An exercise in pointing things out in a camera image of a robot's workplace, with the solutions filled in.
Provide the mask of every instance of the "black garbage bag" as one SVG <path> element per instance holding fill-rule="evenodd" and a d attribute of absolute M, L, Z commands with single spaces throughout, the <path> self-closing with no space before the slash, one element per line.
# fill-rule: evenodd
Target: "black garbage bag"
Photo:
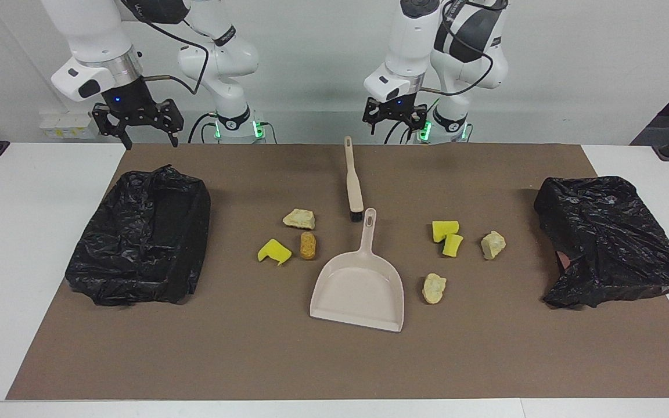
<path fill-rule="evenodd" d="M 632 183 L 547 178 L 534 209 L 564 265 L 547 304 L 597 307 L 669 293 L 669 240 Z"/>
<path fill-rule="evenodd" d="M 170 166 L 127 172 L 85 228 L 66 280 L 96 305 L 176 304 L 195 292 L 209 222 L 202 180 Z"/>

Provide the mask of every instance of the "yellow sponge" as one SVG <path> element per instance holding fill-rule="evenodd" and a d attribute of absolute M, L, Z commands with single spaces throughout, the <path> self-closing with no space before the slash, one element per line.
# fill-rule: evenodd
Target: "yellow sponge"
<path fill-rule="evenodd" d="M 316 257 L 316 236 L 313 233 L 302 233 L 300 254 L 305 260 L 313 260 Z"/>
<path fill-rule="evenodd" d="M 263 246 L 259 252 L 257 252 L 257 260 L 263 261 L 265 257 L 270 257 L 271 259 L 278 262 L 278 265 L 286 262 L 293 253 L 283 246 L 283 244 L 278 243 L 276 240 L 268 241 L 265 246 Z"/>
<path fill-rule="evenodd" d="M 461 244 L 461 241 L 463 240 L 464 240 L 463 236 L 454 235 L 453 233 L 451 235 L 446 236 L 445 246 L 443 247 L 443 255 L 447 255 L 449 257 L 456 257 L 456 254 L 459 252 L 459 246 Z"/>
<path fill-rule="evenodd" d="M 446 236 L 459 233 L 458 221 L 433 221 L 433 241 L 440 243 Z"/>

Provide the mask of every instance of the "white robotic arm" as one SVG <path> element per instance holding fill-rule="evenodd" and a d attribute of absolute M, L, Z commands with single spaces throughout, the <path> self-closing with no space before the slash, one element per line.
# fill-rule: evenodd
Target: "white robotic arm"
<path fill-rule="evenodd" d="M 230 77 L 255 72 L 257 50 L 236 35 L 223 0 L 120 0 L 142 22 L 174 39 L 181 38 L 155 26 L 156 23 L 188 23 L 195 32 L 210 37 L 209 48 L 186 41 L 178 60 L 183 72 L 207 88 L 215 101 L 216 135 L 253 142 L 264 136 L 244 90 Z M 150 125 L 162 129 L 177 146 L 184 120 L 172 99 L 157 104 L 148 80 L 178 80 L 171 76 L 144 77 L 132 42 L 121 27 L 114 0 L 42 0 L 48 16 L 66 37 L 72 58 L 51 77 L 58 90 L 80 101 L 101 93 L 106 104 L 91 112 L 100 132 L 113 135 L 129 150 L 127 126 Z M 112 124 L 108 116 L 114 117 Z"/>
<path fill-rule="evenodd" d="M 438 73 L 443 92 L 463 93 L 440 100 L 428 116 L 430 138 L 422 141 L 467 140 L 463 132 L 472 100 L 470 90 L 497 88 L 507 77 L 508 61 L 502 53 L 507 7 L 506 0 L 477 0 L 464 5 L 456 2 L 449 6 L 448 21 L 438 30 L 430 63 Z"/>
<path fill-rule="evenodd" d="M 400 0 L 387 58 L 364 82 L 372 97 L 363 121 L 372 132 L 377 122 L 389 119 L 404 122 L 411 132 L 422 130 L 422 142 L 460 138 L 468 91 L 496 88 L 507 75 L 501 47 L 507 5 L 507 0 Z M 441 90 L 422 87 L 428 62 Z M 427 106 L 415 105 L 419 91 L 448 96 L 429 122 Z"/>
<path fill-rule="evenodd" d="M 427 106 L 415 106 L 430 64 L 430 51 L 441 21 L 439 0 L 400 0 L 384 63 L 364 82 L 371 93 L 363 122 L 401 121 L 409 129 L 425 127 Z"/>
<path fill-rule="evenodd" d="M 177 146 L 184 120 L 172 99 L 152 99 L 133 45 L 120 26 L 113 0 L 42 0 L 48 16 L 66 37 L 72 58 L 51 77 L 61 93 L 85 100 L 101 93 L 106 104 L 92 109 L 100 132 L 120 138 L 130 150 L 128 126 L 149 125 L 167 133 Z M 108 116 L 117 120 L 109 121 Z"/>
<path fill-rule="evenodd" d="M 250 108 L 242 86 L 231 77 L 252 74 L 260 66 L 255 47 L 236 35 L 223 0 L 193 0 L 188 24 L 195 32 L 211 39 L 210 57 L 201 83 L 211 93 L 218 116 L 217 137 L 226 143 L 252 143 L 263 135 L 255 111 Z M 193 80 L 200 77 L 205 53 L 200 48 L 183 47 L 178 55 L 180 68 Z"/>

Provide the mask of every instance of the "white table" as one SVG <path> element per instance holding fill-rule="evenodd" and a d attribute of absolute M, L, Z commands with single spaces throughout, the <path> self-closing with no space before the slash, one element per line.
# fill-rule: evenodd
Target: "white table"
<path fill-rule="evenodd" d="M 634 183 L 669 236 L 669 163 L 651 149 L 584 146 L 598 175 Z M 13 143 L 0 158 L 0 417 L 669 416 L 669 399 L 5 402 L 9 387 L 95 212 L 122 145 Z"/>

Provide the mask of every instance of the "wall outlet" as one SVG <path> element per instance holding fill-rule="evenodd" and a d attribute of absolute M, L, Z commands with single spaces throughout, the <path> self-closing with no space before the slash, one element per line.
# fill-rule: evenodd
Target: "wall outlet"
<path fill-rule="evenodd" d="M 42 114 L 40 129 L 50 139 L 95 139 L 96 122 L 84 113 Z"/>

